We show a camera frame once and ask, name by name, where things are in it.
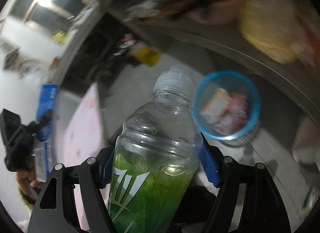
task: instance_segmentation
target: green bottle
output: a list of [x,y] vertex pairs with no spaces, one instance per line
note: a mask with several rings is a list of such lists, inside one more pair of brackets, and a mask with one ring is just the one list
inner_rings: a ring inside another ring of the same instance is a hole
[[195,82],[183,66],[159,76],[153,101],[116,141],[108,210],[119,233],[164,233],[198,167],[203,143],[190,113]]

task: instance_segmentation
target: floor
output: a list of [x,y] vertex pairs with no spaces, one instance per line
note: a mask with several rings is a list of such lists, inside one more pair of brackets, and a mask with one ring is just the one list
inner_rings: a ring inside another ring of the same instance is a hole
[[[153,86],[160,73],[174,64],[185,65],[190,68],[193,78],[199,83],[205,74],[215,70],[215,60],[212,61],[211,57],[212,55],[203,48],[177,41],[152,68],[145,65],[136,68],[126,66],[109,89],[108,97],[102,106],[108,139],[113,141],[116,135],[121,133],[125,119],[137,108],[152,100]],[[298,210],[309,190],[291,154],[291,145],[301,111],[261,78],[250,72],[246,74],[256,83],[262,97],[260,133],[251,145],[240,148],[226,147],[210,138],[207,140],[210,144],[218,146],[224,155],[232,156],[239,163],[266,164],[284,201],[294,232],[303,221],[298,216]],[[239,223],[242,210],[240,194],[238,200],[230,230],[236,229]]]

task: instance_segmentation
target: bottle neck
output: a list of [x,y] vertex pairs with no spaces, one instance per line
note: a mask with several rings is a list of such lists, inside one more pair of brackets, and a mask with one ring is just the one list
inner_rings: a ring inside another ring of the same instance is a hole
[[187,110],[191,110],[192,108],[192,98],[189,95],[178,90],[157,89],[153,92],[153,100],[161,100],[175,103]]

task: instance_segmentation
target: blue and white package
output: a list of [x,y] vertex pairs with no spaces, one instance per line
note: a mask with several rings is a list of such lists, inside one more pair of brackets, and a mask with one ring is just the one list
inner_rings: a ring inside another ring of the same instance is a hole
[[[36,120],[40,120],[42,115],[48,110],[53,110],[56,104],[58,95],[58,85],[43,85],[41,88]],[[49,176],[53,166],[56,164],[56,157],[53,143],[53,122],[52,120],[36,134],[34,139],[34,155],[36,177],[38,181],[45,182]]]

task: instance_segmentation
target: white bottle cap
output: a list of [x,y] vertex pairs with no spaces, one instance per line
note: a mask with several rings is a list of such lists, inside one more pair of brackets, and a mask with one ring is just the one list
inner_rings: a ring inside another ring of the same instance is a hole
[[196,94],[196,83],[190,76],[190,70],[184,66],[174,65],[158,77],[153,92],[157,89],[175,89],[189,95],[192,100]]

